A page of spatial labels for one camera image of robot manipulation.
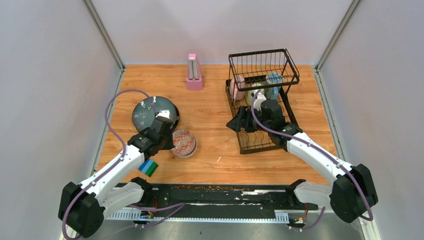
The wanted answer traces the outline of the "green handled cream mug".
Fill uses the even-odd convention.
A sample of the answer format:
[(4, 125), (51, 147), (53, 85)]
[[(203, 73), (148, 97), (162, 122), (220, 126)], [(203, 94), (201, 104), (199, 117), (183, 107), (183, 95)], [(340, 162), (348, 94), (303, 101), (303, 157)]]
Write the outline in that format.
[[(261, 84), (261, 83), (258, 83), (258, 82), (256, 82), (256, 83), (253, 83), (252, 85), (251, 85), (251, 87), (253, 87), (253, 88), (255, 88), (255, 87), (262, 87), (263, 85)], [(260, 94), (262, 94), (262, 95), (264, 95), (265, 94), (265, 90), (264, 90), (264, 88), (260, 88), (259, 89), (260, 90)], [(253, 96), (255, 95), (255, 93), (258, 91), (258, 89), (251, 89), (251, 90), (248, 90), (247, 91), (247, 93), (246, 93), (246, 95), (245, 95), (245, 100), (246, 100), (246, 103), (250, 106), (251, 104), (252, 104), (252, 100), (253, 100)]]

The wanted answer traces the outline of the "pink mug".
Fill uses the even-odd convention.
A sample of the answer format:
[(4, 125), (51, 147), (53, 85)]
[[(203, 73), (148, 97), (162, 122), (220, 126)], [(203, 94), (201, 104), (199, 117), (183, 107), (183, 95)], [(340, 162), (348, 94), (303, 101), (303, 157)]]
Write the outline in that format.
[(233, 101), (238, 101), (244, 98), (246, 87), (246, 81), (243, 76), (237, 75), (233, 79), (230, 80), (229, 84), (229, 94)]

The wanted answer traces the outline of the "blue mug yellow inside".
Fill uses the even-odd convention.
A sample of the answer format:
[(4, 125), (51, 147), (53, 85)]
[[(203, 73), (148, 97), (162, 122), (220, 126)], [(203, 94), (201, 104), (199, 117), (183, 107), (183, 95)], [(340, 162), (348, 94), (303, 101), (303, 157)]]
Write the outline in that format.
[(267, 88), (265, 89), (265, 96), (267, 99), (277, 100), (279, 98), (279, 92), (283, 78), (281, 74), (277, 72), (268, 73), (265, 77), (265, 85)]

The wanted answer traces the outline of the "black wire dish rack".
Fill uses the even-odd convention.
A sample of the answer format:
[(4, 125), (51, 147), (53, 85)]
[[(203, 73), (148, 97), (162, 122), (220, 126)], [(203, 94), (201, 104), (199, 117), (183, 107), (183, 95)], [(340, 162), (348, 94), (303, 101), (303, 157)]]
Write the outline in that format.
[[(280, 90), (277, 102), (283, 109), (283, 116), (286, 122), (297, 123), (289, 103), (288, 92), (292, 85), (300, 82), (300, 74), (287, 49), (233, 53), (228, 56), (228, 60), (229, 73), (228, 79), (225, 82), (225, 91), (233, 117), (237, 115), (239, 107), (250, 107), (246, 103), (245, 98), (247, 91), (263, 88), (264, 96), (266, 97), (266, 75), (269, 73), (279, 73), (282, 76), (282, 83), (279, 84)], [(244, 77), (246, 86), (241, 89), (245, 91), (244, 98), (234, 101), (230, 97), (229, 85), (231, 79), (236, 76)], [(260, 83), (262, 86), (251, 87), (254, 83)], [(278, 149), (278, 146), (272, 142), (266, 131), (257, 130), (255, 132), (247, 132), (247, 123), (239, 123), (239, 126), (241, 129), (240, 132), (237, 132), (236, 136), (242, 155)]]

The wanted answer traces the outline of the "pink metronome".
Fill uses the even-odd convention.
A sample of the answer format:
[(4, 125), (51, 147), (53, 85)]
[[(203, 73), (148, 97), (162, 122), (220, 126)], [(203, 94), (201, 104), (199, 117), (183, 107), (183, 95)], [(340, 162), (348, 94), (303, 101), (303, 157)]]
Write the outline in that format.
[(188, 55), (186, 89), (190, 91), (201, 91), (204, 89), (204, 75), (199, 59), (195, 53)]

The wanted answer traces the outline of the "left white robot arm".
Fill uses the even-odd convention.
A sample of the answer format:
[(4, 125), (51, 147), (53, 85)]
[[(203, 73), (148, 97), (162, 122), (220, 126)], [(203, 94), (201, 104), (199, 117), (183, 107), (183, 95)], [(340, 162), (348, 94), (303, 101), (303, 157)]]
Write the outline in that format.
[(118, 190), (114, 188), (129, 172), (172, 144), (173, 126), (169, 111), (161, 110), (151, 126), (131, 137), (105, 167), (78, 184), (71, 181), (63, 187), (58, 218), (67, 240), (71, 239), (67, 227), (77, 232), (76, 240), (89, 238), (111, 214), (132, 203), (142, 207), (152, 203), (152, 191), (139, 179)]

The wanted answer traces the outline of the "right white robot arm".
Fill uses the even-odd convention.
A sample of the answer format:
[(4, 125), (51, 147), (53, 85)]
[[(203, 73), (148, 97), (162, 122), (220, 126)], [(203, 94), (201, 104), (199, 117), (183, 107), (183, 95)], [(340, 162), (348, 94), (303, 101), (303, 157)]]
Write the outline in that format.
[(357, 218), (374, 219), (371, 208), (378, 203), (378, 195), (371, 171), (363, 164), (352, 165), (319, 146), (297, 124), (286, 121), (276, 100), (265, 100), (259, 108), (239, 107), (226, 127), (234, 132), (267, 132), (276, 146), (300, 158), (327, 180), (328, 184), (305, 179), (292, 183), (285, 195), (290, 208), (298, 209), (303, 204), (330, 208), (346, 223)]

